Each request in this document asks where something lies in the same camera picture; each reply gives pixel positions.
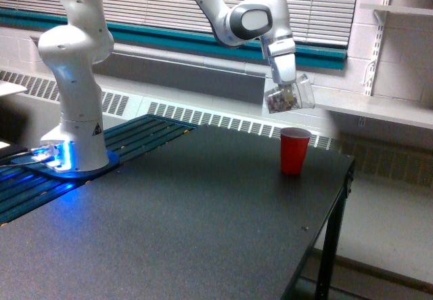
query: white table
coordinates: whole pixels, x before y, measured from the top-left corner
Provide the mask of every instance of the white table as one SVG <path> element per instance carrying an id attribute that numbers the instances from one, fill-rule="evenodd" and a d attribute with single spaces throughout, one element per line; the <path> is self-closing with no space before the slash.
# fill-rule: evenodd
<path id="1" fill-rule="evenodd" d="M 25 92 L 26 90 L 27 89 L 21 85 L 0 80 L 0 97 Z"/>

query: plastic cup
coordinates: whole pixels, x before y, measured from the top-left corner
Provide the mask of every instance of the plastic cup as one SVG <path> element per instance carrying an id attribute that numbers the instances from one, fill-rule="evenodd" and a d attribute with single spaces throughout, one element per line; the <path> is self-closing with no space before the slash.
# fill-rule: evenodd
<path id="1" fill-rule="evenodd" d="M 286 175 L 299 175 L 302 171 L 306 148 L 311 133 L 306 129 L 281 129 L 281 171 Z"/>

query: blue metal grating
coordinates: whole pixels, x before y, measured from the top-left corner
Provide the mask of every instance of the blue metal grating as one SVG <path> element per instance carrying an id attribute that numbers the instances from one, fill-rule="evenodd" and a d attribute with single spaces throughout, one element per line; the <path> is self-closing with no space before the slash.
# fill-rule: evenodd
<path id="1" fill-rule="evenodd" d="M 197 125 L 145 115 L 104 131 L 107 149 L 120 164 L 149 152 L 195 129 Z M 83 185 L 83 181 L 48 178 L 25 168 L 0 169 L 0 224 Z"/>

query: radiator vent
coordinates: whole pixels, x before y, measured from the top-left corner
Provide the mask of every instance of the radiator vent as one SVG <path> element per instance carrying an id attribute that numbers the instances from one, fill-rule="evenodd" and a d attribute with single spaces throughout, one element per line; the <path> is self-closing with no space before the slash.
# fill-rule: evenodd
<path id="1" fill-rule="evenodd" d="M 3 70 L 0 71 L 0 80 L 22 85 L 27 88 L 24 94 L 34 98 L 51 100 L 53 102 L 60 101 L 59 89 L 55 81 Z M 129 96 L 127 95 L 102 91 L 102 112 L 122 116 L 128 101 Z"/>
<path id="2" fill-rule="evenodd" d="M 152 102 L 147 113 L 197 125 L 213 125 L 279 138 L 280 127 L 272 123 L 256 122 L 240 116 L 227 116 L 221 112 L 209 112 L 208 110 L 189 109 L 162 102 Z M 361 140 L 355 139 L 342 141 L 319 134 L 311 136 L 309 145 L 355 156 L 357 172 L 427 187 L 433 184 L 433 158 L 431 156 L 412 155 L 410 151 L 401 152 L 401 149 L 373 146 L 371 142 L 364 144 Z"/>

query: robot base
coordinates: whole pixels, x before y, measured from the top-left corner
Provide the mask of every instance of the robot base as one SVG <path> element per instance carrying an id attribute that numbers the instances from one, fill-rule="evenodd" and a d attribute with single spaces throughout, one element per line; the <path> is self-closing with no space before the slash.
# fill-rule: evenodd
<path id="1" fill-rule="evenodd" d="M 119 166 L 120 160 L 119 160 L 119 156 L 116 153 L 107 150 L 107 155 L 109 160 L 108 164 L 105 167 L 102 167 L 101 169 L 92 170 L 92 171 L 75 171 L 75 172 L 68 172 L 68 173 L 58 173 L 57 171 L 54 171 L 53 169 L 46 167 L 42 163 L 36 163 L 33 165 L 24 165 L 23 167 L 26 167 L 27 169 L 31 171 L 35 171 L 41 175 L 45 175 L 56 179 L 91 180 L 91 179 L 95 179 L 96 177 L 102 176 L 104 173 L 107 173 L 108 171 L 111 171 Z M 32 156 L 23 156 L 20 158 L 15 158 L 12 161 L 12 163 L 18 165 L 20 163 L 29 163 L 32 161 L 34 161 L 32 159 Z"/>

